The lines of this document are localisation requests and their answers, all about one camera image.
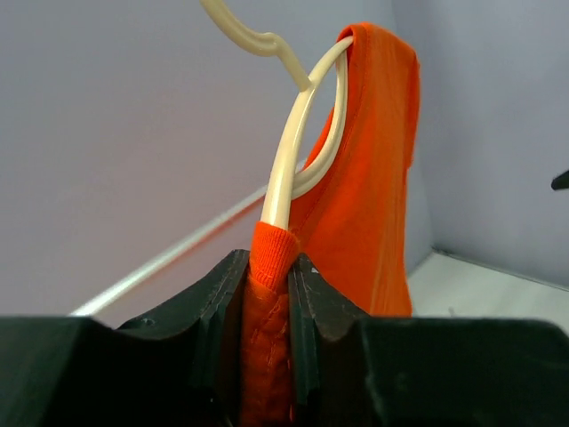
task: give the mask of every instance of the orange garment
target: orange garment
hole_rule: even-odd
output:
[[[363,23],[348,49],[348,113],[333,165],[293,201],[290,231],[259,222],[244,293],[241,425],[287,425],[293,401],[286,273],[300,251],[372,314],[411,315],[404,266],[407,169],[419,115],[415,52]],[[332,113],[309,156],[322,148]]]

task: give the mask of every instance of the white floor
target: white floor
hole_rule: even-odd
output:
[[[569,334],[569,292],[441,254],[410,277],[417,316],[540,318]]]

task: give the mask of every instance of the clothes hanger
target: clothes hanger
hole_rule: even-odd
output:
[[[301,66],[291,46],[274,33],[258,33],[246,27],[222,0],[200,0],[207,14],[221,31],[247,52],[258,56],[277,56],[299,88],[293,109],[286,120],[275,161],[268,180],[267,194],[260,220],[280,229],[288,229],[291,201],[312,189],[326,174],[336,157],[346,123],[348,106],[348,60],[346,49],[352,37],[335,44],[309,75]],[[330,132],[314,161],[295,174],[301,140],[318,87],[333,63],[336,63],[336,100]]]

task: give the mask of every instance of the black object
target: black object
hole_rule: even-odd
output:
[[[236,425],[249,254],[110,329],[0,319],[0,426]],[[288,278],[298,425],[569,425],[569,340],[523,320],[372,318],[301,255]]]
[[[569,171],[561,173],[551,182],[551,188],[555,191],[569,189]]]

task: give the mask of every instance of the plastic hanger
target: plastic hanger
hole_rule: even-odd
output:
[[[258,56],[277,56],[300,90],[276,150],[260,216],[261,221],[286,230],[291,200],[308,192],[324,177],[338,152],[348,106],[346,49],[352,44],[352,37],[346,37],[335,44],[307,75],[291,46],[281,36],[274,33],[258,33],[246,27],[222,0],[200,0],[200,3],[213,22],[235,44]],[[330,132],[314,161],[306,169],[295,174],[302,135],[312,102],[318,87],[334,62],[337,69],[337,84]]]

